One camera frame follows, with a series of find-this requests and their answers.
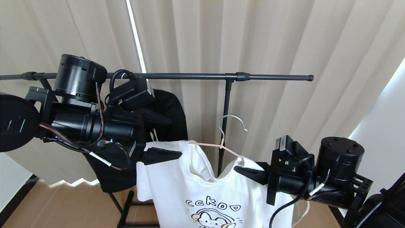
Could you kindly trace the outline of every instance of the brown floor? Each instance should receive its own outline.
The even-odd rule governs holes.
[[[115,193],[123,204],[129,190]],[[50,187],[37,183],[3,228],[114,228],[120,214],[108,194],[99,185],[82,183]],[[152,206],[131,207],[127,223],[153,223],[157,216]],[[294,228],[339,228],[326,205],[311,202],[311,210]]]

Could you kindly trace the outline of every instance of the beige curtain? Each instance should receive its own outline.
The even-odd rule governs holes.
[[[313,82],[232,86],[227,146],[270,161],[288,134],[317,154],[326,136],[349,136],[405,56],[405,2],[131,1],[148,72],[313,74]],[[0,2],[0,73],[55,72],[63,53],[109,72],[139,72],[125,1]],[[154,80],[176,94],[189,138],[219,142],[225,81]],[[25,96],[35,82],[1,81]],[[218,152],[204,148],[213,168]],[[82,155],[33,140],[8,153],[48,183],[95,178]],[[224,166],[234,159],[226,153]]]

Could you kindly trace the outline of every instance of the clothing rack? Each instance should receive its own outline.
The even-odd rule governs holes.
[[[107,79],[111,79],[114,73],[107,73]],[[289,80],[289,81],[312,81],[313,75],[251,75],[249,73],[237,72],[237,73],[134,73],[145,79],[180,79],[180,80],[225,80],[225,98],[224,98],[224,116],[228,115],[230,92],[233,82],[244,82],[248,80]],[[46,79],[55,79],[56,73],[36,73],[27,72],[20,75],[2,75],[0,80],[39,80],[44,86],[50,87]],[[227,118],[222,121],[222,131],[226,133]],[[218,159],[218,176],[222,172],[222,161],[224,159],[225,149],[219,149]],[[121,207],[117,199],[112,193],[108,193],[114,204],[121,213],[121,218],[117,225],[117,228],[129,228],[129,227],[160,227],[159,224],[126,224],[126,218],[128,216],[130,206],[153,206],[153,203],[133,203],[134,192],[130,191],[124,207]]]

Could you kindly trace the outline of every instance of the cartoon print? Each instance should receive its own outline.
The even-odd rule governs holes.
[[[235,220],[216,209],[201,209],[191,216],[200,228],[235,228]]]

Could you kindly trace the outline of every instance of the clothes hanger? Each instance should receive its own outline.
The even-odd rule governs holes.
[[[230,149],[228,149],[228,148],[226,148],[226,147],[224,146],[225,133],[224,133],[224,131],[221,129],[220,122],[221,122],[221,120],[222,120],[223,118],[226,118],[226,117],[235,117],[236,119],[238,119],[238,120],[242,123],[243,129],[244,129],[245,131],[247,131],[247,129],[245,128],[245,124],[243,123],[243,121],[242,121],[239,117],[234,116],[234,115],[225,115],[225,116],[223,116],[223,117],[221,117],[221,118],[218,119],[218,128],[220,129],[221,134],[222,134],[221,143],[220,143],[219,145],[217,145],[217,144],[209,144],[209,143],[199,143],[199,142],[189,142],[189,144],[200,145],[200,146],[219,147],[220,149],[225,149],[226,151],[228,151],[228,152],[230,152],[230,153],[236,155],[237,157],[242,158],[242,156],[240,156],[239,154],[233,152],[232,150],[230,150]]]

